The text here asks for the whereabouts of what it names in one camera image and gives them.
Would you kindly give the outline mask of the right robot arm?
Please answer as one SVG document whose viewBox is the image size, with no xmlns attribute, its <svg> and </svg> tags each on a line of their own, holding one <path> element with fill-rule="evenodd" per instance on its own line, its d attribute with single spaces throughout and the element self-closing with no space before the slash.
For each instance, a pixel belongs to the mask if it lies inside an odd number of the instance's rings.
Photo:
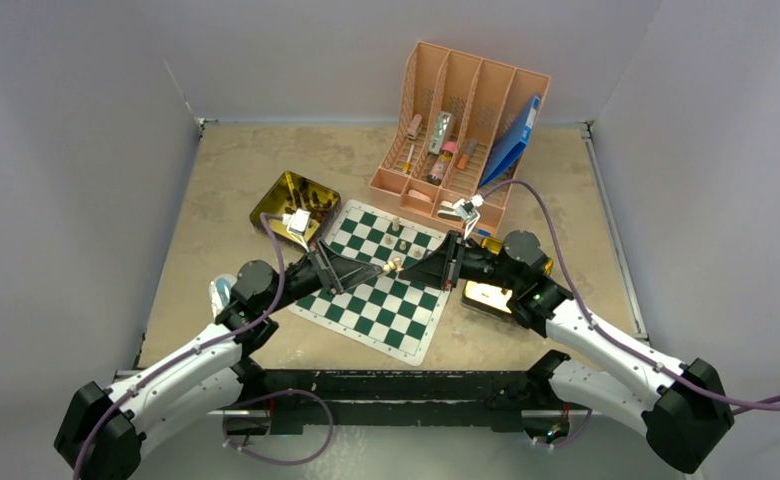
<svg viewBox="0 0 780 480">
<path fill-rule="evenodd" d="M 582 306 L 576 293 L 545 272 L 547 256 L 528 231 L 509 233 L 494 253 L 449 232 L 422 259 L 401 270 L 405 281 L 450 290 L 460 280 L 510 292 L 513 320 L 589 359 L 597 372 L 565 354 L 545 355 L 527 381 L 542 407 L 577 403 L 643 435 L 670 467 L 695 473 L 734 424 L 713 365 L 663 354 Z"/>
</svg>

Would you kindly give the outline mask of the white bishop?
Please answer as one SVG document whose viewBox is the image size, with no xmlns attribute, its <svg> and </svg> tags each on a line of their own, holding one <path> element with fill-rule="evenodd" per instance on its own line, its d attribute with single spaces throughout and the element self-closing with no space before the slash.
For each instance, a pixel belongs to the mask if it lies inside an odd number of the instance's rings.
<svg viewBox="0 0 780 480">
<path fill-rule="evenodd" d="M 402 269 L 402 259 L 400 257 L 393 257 L 389 259 L 382 267 L 382 270 L 385 274 L 398 273 Z"/>
</svg>

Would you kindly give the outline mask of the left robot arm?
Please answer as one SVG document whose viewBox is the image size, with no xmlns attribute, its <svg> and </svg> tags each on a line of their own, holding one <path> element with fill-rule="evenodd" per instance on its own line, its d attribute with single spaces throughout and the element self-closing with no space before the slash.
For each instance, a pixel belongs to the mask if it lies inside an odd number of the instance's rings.
<svg viewBox="0 0 780 480">
<path fill-rule="evenodd" d="M 278 328 L 272 313 L 319 290 L 345 293 L 388 271 L 322 241 L 290 266 L 244 264 L 227 301 L 187 344 L 134 376 L 80 387 L 55 450 L 76 479 L 129 478 L 149 451 L 189 421 L 233 403 L 250 409 L 261 402 L 264 382 L 245 370 Z"/>
</svg>

